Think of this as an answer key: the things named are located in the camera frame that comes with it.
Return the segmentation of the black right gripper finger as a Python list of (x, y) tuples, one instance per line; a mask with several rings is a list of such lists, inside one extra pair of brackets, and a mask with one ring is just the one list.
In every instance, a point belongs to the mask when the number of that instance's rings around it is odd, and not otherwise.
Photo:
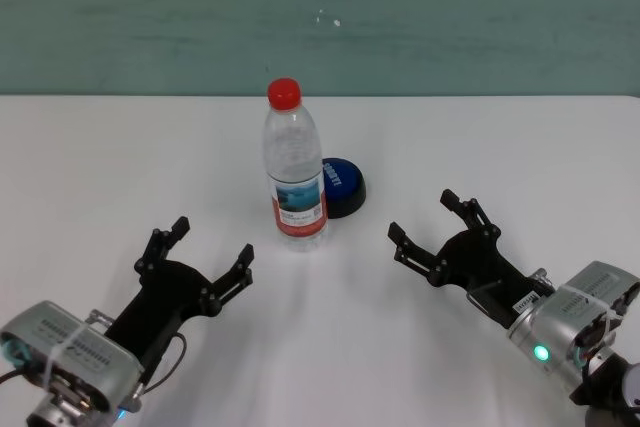
[(439, 281), (440, 262), (434, 254), (415, 244), (396, 222), (390, 223), (388, 237), (395, 245), (395, 261), (423, 276), (429, 283)]
[(485, 236), (492, 238), (501, 236), (500, 228), (489, 220), (476, 198), (461, 200), (452, 190), (445, 189), (440, 203), (458, 216), (469, 230), (480, 229)]

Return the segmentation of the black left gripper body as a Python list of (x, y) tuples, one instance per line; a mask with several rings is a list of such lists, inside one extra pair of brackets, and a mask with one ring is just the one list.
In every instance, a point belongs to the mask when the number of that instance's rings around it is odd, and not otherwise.
[(164, 260), (140, 274), (141, 290), (105, 336), (131, 353), (144, 373), (152, 372), (170, 339), (187, 320), (215, 317), (221, 302), (213, 283), (196, 269)]

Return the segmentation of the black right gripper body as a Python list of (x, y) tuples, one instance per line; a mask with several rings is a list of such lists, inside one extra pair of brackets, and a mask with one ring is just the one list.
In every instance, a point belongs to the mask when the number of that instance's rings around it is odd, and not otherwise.
[(434, 287), (454, 285), (487, 317), (508, 329), (519, 313), (514, 306), (530, 293), (544, 298), (553, 288), (525, 276), (497, 249), (497, 239), (480, 229), (465, 230), (450, 238), (436, 257), (440, 277)]

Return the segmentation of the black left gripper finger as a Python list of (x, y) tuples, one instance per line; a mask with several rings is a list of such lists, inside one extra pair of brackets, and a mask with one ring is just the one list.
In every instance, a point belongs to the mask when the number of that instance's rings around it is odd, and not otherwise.
[(246, 244), (232, 267), (201, 291), (200, 314), (216, 317), (223, 307), (253, 283), (250, 265), (254, 260), (254, 247)]
[(142, 256), (135, 262), (134, 270), (138, 274), (151, 271), (159, 262), (164, 261), (171, 249), (181, 241), (190, 230), (189, 219), (181, 216), (169, 230), (154, 229)]

